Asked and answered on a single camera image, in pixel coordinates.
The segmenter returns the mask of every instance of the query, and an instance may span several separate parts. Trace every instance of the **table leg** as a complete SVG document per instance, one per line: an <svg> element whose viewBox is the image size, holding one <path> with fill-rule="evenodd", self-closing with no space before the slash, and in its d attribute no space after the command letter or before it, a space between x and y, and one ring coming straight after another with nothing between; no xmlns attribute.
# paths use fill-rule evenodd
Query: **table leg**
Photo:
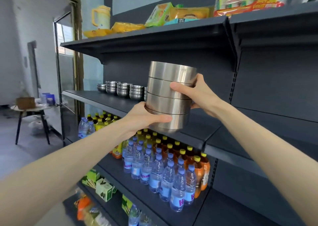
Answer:
<svg viewBox="0 0 318 226"><path fill-rule="evenodd" d="M18 140L19 140L20 127L21 127L21 121L22 121L22 114L23 114L23 111L20 111L18 129L17 129L17 135L16 135L16 145L18 144Z"/></svg>
<svg viewBox="0 0 318 226"><path fill-rule="evenodd" d="M49 139L49 126L47 124L46 119L44 119L44 111L41 111L41 120L43 123L43 128L46 136L47 143L50 145L50 139Z"/></svg>

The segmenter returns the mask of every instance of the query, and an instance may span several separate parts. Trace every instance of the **bottle cap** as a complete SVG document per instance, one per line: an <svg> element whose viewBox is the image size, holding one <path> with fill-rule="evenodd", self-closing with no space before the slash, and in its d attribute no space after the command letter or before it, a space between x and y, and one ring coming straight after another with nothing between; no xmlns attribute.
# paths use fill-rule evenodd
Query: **bottle cap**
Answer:
<svg viewBox="0 0 318 226"><path fill-rule="evenodd" d="M175 165L175 163L173 161L168 161L168 166L169 167L173 167Z"/></svg>
<svg viewBox="0 0 318 226"><path fill-rule="evenodd" d="M189 169L189 171L192 171L192 172L193 172L193 171L194 171L194 166L193 166L193 165L189 165L189 166L188 166L188 169Z"/></svg>
<svg viewBox="0 0 318 226"><path fill-rule="evenodd" d="M194 156L194 160L199 162L201 160L201 158L199 156Z"/></svg>
<svg viewBox="0 0 318 226"><path fill-rule="evenodd" d="M178 163L183 165L185 163L185 161L182 158L179 158Z"/></svg>
<svg viewBox="0 0 318 226"><path fill-rule="evenodd" d="M179 168L178 172L179 172L180 174L184 174L184 173L185 173L185 170L184 170L183 168Z"/></svg>

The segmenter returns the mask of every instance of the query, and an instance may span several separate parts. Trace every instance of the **floor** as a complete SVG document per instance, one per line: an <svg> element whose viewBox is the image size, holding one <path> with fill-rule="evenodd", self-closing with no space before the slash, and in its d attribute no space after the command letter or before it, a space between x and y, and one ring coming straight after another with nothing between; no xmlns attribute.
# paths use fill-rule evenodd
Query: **floor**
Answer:
<svg viewBox="0 0 318 226"><path fill-rule="evenodd" d="M28 122L22 120L18 145L15 137L18 112L0 108L0 180L21 167L63 147L62 140L50 133L50 145L44 134L31 136ZM65 214L62 202L55 205L35 226L74 226Z"/></svg>

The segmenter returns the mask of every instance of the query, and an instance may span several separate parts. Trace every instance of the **blue bottle cap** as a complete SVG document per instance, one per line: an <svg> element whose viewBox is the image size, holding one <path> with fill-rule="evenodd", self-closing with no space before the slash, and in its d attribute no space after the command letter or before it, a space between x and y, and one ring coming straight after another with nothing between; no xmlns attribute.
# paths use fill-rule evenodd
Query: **blue bottle cap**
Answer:
<svg viewBox="0 0 318 226"><path fill-rule="evenodd" d="M194 172L194 166L193 166L193 165L189 165L189 166L188 166L188 169L189 169L189 171Z"/></svg>
<svg viewBox="0 0 318 226"><path fill-rule="evenodd" d="M174 161L168 161L168 166L173 167L175 165Z"/></svg>
<svg viewBox="0 0 318 226"><path fill-rule="evenodd" d="M161 155L156 155L156 159L157 159L157 160L161 160L161 159L162 159L162 156L161 156Z"/></svg>
<svg viewBox="0 0 318 226"><path fill-rule="evenodd" d="M185 163L185 161L182 158L179 158L178 163L183 165Z"/></svg>
<svg viewBox="0 0 318 226"><path fill-rule="evenodd" d="M184 174L184 173L185 173L185 170L184 170L183 168L179 168L178 172L179 172L180 174Z"/></svg>

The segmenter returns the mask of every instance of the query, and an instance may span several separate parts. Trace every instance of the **yellow bottle cap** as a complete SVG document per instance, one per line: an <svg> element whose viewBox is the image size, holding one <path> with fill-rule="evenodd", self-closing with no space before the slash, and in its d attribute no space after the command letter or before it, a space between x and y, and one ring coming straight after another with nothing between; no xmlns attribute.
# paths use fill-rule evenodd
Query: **yellow bottle cap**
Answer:
<svg viewBox="0 0 318 226"><path fill-rule="evenodd" d="M199 162L201 160L201 158L199 156L194 156L194 160Z"/></svg>

